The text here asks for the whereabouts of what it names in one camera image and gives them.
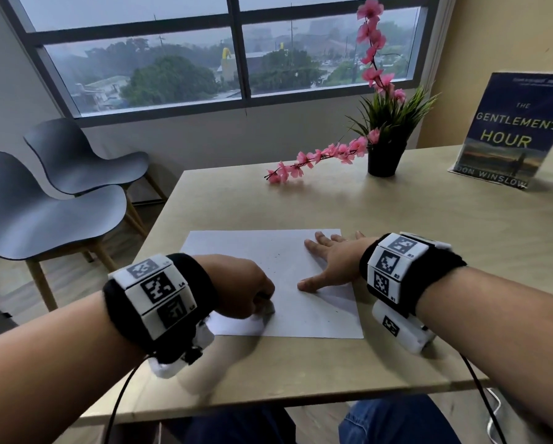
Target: hand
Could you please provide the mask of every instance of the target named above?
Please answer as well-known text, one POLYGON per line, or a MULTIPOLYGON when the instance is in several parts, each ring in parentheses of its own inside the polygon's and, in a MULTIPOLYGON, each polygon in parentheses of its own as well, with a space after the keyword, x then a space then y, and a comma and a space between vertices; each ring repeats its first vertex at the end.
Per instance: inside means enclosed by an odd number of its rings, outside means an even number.
POLYGON ((219 295, 215 311, 223 316, 247 318, 262 310, 275 291, 272 281, 251 260, 220 254, 193 258, 211 278, 219 295))
POLYGON ((358 278, 361 257, 377 238, 365 237, 359 231, 355 232, 355 238, 348 241, 336 234, 327 238, 322 232, 316 232, 317 243, 306 240, 304 244, 309 252, 327 261, 328 266, 321 274, 297 283, 297 288, 314 292, 324 286, 343 285, 358 278))

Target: tiled floor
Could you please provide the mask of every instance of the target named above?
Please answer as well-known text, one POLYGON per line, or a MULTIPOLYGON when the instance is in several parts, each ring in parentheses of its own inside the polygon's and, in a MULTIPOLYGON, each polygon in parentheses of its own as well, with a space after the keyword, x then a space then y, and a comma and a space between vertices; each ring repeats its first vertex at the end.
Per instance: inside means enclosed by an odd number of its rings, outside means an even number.
MULTIPOLYGON (((150 227, 162 206, 140 207, 139 213, 150 227)), ((125 224, 119 225, 104 241, 105 248, 119 266, 132 262, 142 239, 125 224)), ((105 268, 98 262, 87 263, 81 254, 44 262, 44 272, 59 306, 64 306, 99 290, 107 279, 105 268)), ((47 312, 25 263, 0 259, 0 309, 11 313, 18 324, 47 312)), ((488 413, 477 391, 443 393, 433 400, 458 434, 462 444, 489 442, 486 435, 488 413)), ((510 443, 536 444, 525 425, 504 402, 499 420, 510 443)), ((345 403, 308 405, 287 409, 297 424, 298 444, 338 443, 338 424, 348 411, 345 403)), ((83 427, 66 431, 57 444, 95 444, 102 427, 83 427)))

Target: wristband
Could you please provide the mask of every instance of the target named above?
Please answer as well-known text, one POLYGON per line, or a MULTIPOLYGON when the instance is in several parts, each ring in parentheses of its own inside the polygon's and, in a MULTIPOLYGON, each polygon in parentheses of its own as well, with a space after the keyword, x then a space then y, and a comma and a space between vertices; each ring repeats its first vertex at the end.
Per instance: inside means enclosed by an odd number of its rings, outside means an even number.
POLYGON ((408 318, 429 285, 465 265, 449 244, 401 232, 386 234, 369 246, 360 272, 370 293, 408 318))
POLYGON ((192 341, 218 296, 196 260, 186 254, 158 254, 111 273, 109 279, 103 287, 106 309, 121 335, 162 365, 178 359, 191 364, 200 356, 200 346, 192 341))

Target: window frame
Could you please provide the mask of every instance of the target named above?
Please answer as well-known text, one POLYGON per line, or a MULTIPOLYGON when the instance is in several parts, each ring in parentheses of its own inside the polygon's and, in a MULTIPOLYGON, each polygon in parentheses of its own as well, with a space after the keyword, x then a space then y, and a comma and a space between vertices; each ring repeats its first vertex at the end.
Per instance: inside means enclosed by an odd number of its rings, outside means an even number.
MULTIPOLYGON (((381 0, 386 10, 420 7, 406 80, 395 81, 397 88, 416 88, 421 84, 429 43, 439 7, 439 0, 381 0)), ((279 21, 295 21, 343 14, 353 14, 364 0, 351 0, 317 5, 274 7, 258 10, 240 10, 239 0, 227 0, 226 14, 211 14, 187 18, 174 18, 144 22, 118 23, 73 29, 36 31, 20 0, 0 0, 0 7, 9 20, 36 71, 41 76, 62 115, 74 119, 81 127, 110 125, 132 121, 193 115, 228 109, 242 109, 274 104, 286 104, 332 97, 365 95, 373 89, 367 84, 334 88, 313 88, 291 93, 275 93, 251 96, 243 25, 279 21), (149 106, 130 111, 81 114, 57 68, 46 51, 46 45, 99 39, 124 39, 135 36, 170 34, 172 32, 196 31, 212 28, 230 28, 234 55, 242 97, 220 101, 192 102, 178 106, 149 106)))

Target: blue jeans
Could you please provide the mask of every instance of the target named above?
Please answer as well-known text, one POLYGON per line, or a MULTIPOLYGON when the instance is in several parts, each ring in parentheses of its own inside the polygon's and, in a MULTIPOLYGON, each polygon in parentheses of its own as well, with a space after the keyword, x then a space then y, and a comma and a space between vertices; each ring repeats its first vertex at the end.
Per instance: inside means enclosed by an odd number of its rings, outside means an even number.
MULTIPOLYGON (((283 408, 261 406, 167 421, 184 444, 295 444, 283 408)), ((340 444, 459 444, 449 422, 424 394, 357 402, 338 427, 340 444)))

